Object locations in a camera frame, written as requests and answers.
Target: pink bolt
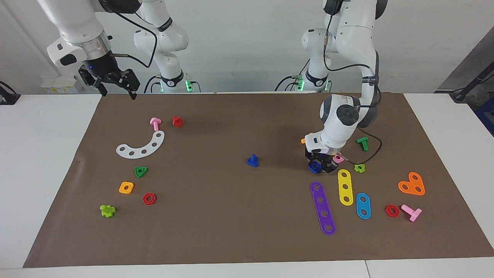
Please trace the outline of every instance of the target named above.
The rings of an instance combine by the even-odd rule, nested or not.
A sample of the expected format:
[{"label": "pink bolt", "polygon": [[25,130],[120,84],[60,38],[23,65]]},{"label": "pink bolt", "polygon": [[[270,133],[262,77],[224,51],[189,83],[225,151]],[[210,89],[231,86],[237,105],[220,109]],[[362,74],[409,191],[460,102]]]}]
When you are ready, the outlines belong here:
[{"label": "pink bolt", "polygon": [[153,126],[155,131],[159,130],[158,124],[160,124],[160,123],[161,123],[161,119],[158,119],[158,118],[151,118],[151,121],[149,121],[149,124]]},{"label": "pink bolt", "polygon": [[414,222],[415,219],[417,219],[417,217],[422,212],[422,210],[419,208],[417,208],[417,210],[413,210],[407,205],[402,205],[402,210],[404,210],[406,213],[410,214],[410,221],[412,221],[412,222]]}]

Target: white curved plate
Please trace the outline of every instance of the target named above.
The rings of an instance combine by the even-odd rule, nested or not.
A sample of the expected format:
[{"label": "white curved plate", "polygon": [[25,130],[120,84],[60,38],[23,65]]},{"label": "white curved plate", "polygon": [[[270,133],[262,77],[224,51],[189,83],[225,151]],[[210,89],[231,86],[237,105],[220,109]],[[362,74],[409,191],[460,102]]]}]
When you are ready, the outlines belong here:
[{"label": "white curved plate", "polygon": [[151,138],[151,141],[144,147],[132,148],[127,144],[121,144],[117,147],[117,154],[128,159],[143,158],[155,152],[161,146],[164,139],[165,133],[158,130],[153,133],[153,138]]}]

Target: orange square nut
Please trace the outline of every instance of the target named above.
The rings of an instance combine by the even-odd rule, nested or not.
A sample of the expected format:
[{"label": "orange square nut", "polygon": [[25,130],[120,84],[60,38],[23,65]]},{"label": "orange square nut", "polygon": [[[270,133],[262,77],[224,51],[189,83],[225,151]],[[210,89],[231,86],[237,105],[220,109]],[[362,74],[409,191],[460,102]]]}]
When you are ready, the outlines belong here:
[{"label": "orange square nut", "polygon": [[132,189],[134,189],[134,184],[131,182],[123,182],[120,185],[119,192],[122,194],[130,194],[132,193]]}]

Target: yellow plate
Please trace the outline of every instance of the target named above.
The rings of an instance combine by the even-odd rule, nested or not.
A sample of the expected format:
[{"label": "yellow plate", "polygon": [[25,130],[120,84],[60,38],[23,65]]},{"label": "yellow plate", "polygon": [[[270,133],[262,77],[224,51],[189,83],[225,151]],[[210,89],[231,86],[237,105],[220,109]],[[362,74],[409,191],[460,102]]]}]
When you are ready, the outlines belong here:
[{"label": "yellow plate", "polygon": [[353,204],[352,177],[345,169],[338,171],[338,192],[342,204],[345,206]]}]

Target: blue nut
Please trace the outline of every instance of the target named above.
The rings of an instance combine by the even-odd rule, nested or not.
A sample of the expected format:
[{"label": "blue nut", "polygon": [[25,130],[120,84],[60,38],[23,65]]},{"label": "blue nut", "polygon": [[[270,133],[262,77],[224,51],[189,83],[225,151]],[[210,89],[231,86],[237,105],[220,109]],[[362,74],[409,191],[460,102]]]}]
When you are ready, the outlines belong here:
[{"label": "blue nut", "polygon": [[315,160],[309,163],[309,170],[314,174],[320,173],[322,168],[323,166]]}]

